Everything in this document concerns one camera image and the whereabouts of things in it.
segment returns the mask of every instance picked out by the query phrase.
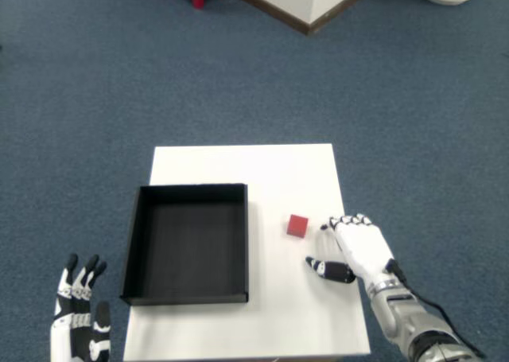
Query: black tray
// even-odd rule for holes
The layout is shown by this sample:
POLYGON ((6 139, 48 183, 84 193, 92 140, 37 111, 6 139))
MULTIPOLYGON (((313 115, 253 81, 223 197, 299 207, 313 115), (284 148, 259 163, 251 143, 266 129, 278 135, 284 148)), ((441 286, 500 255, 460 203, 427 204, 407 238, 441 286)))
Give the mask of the black tray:
POLYGON ((131 305, 247 302, 247 185, 141 187, 128 247, 131 305))

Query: black fingertip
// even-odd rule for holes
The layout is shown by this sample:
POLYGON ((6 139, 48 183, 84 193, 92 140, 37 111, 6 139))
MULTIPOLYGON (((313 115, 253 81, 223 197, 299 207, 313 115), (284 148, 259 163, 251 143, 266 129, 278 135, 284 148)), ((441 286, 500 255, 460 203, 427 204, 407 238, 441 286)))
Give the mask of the black fingertip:
POLYGON ((101 274, 104 273, 104 271, 106 270, 106 267, 107 267, 108 264, 106 264, 106 261, 102 261, 95 269, 94 269, 94 277, 98 277, 100 276, 101 274))
POLYGON ((99 261, 99 256, 98 255, 93 255, 90 260, 88 260, 88 263, 87 265, 85 266, 85 270, 88 272, 90 272, 96 265, 96 263, 99 261))
POLYGON ((106 301, 101 301, 97 304, 97 308, 95 309, 95 322, 101 328, 110 325, 110 304, 106 301))
POLYGON ((68 271, 72 271, 74 268, 76 268, 77 263, 78 263, 78 255, 76 253, 71 253, 69 255, 69 259, 68 259, 65 267, 68 269, 68 271))
POLYGON ((95 269, 94 269, 94 277, 92 277, 92 279, 90 280, 90 282, 88 283, 88 286, 90 286, 91 288, 94 286, 95 284, 95 280, 101 275, 104 273, 104 271, 106 270, 106 267, 107 267, 107 264, 105 261, 102 261, 95 269))

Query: robotic arm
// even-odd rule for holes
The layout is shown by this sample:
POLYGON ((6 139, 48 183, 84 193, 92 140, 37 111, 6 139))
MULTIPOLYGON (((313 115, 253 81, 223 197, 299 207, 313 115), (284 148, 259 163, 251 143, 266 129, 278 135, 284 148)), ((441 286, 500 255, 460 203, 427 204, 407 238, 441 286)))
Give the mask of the robotic arm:
POLYGON ((481 361, 482 352, 459 335, 445 311, 409 288, 382 232, 366 216, 331 218, 322 229, 327 228, 334 231, 349 268, 312 258, 306 261, 323 278, 351 282, 358 276, 364 280, 383 334, 399 347, 408 361, 481 361), (420 301, 435 306, 444 319, 426 312, 420 301))

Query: robot finger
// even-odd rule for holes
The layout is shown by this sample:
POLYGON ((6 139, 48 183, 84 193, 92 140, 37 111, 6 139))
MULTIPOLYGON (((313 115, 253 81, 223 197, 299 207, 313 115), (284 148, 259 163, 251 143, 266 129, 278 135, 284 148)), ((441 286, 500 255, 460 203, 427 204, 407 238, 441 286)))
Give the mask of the robot finger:
POLYGON ((95 310, 94 325, 89 343, 90 354, 85 362, 107 362, 110 359, 110 306, 101 301, 95 310))

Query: black cable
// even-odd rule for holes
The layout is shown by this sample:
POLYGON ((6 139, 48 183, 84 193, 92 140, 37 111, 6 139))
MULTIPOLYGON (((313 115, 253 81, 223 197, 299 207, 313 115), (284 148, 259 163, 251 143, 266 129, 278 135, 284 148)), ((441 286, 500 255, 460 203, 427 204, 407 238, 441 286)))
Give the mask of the black cable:
POLYGON ((470 342, 468 342, 464 337, 462 337, 456 327, 454 326, 453 322, 451 321, 451 319, 449 318, 449 316, 447 315, 447 313, 445 312, 444 308, 442 308, 440 305, 438 305, 436 302, 433 302, 433 301, 430 301, 424 297, 422 297, 420 294, 418 294, 415 290, 413 290, 412 288, 410 288, 410 286, 408 285, 408 283, 406 282, 406 276, 405 274, 403 273, 402 269, 399 267, 398 265, 398 262, 394 259, 390 259, 389 262, 387 263, 385 269, 387 270, 387 272, 389 273, 394 273, 394 275, 399 279, 399 281, 401 282, 401 284, 404 285, 405 288, 407 288, 415 297, 417 297, 419 300, 421 300, 422 302, 424 302, 425 304, 429 305, 429 306, 432 306, 433 308, 435 308, 436 310, 438 310, 441 314, 441 316, 444 318, 445 322, 447 322, 447 325, 449 325, 451 327, 451 329, 453 330, 453 332, 457 335, 457 337, 461 340, 461 342, 463 342, 464 344, 466 344, 475 354, 476 356, 478 356, 479 358, 486 358, 486 354, 484 354, 483 352, 481 352, 476 346, 474 346, 473 344, 471 344, 470 342))

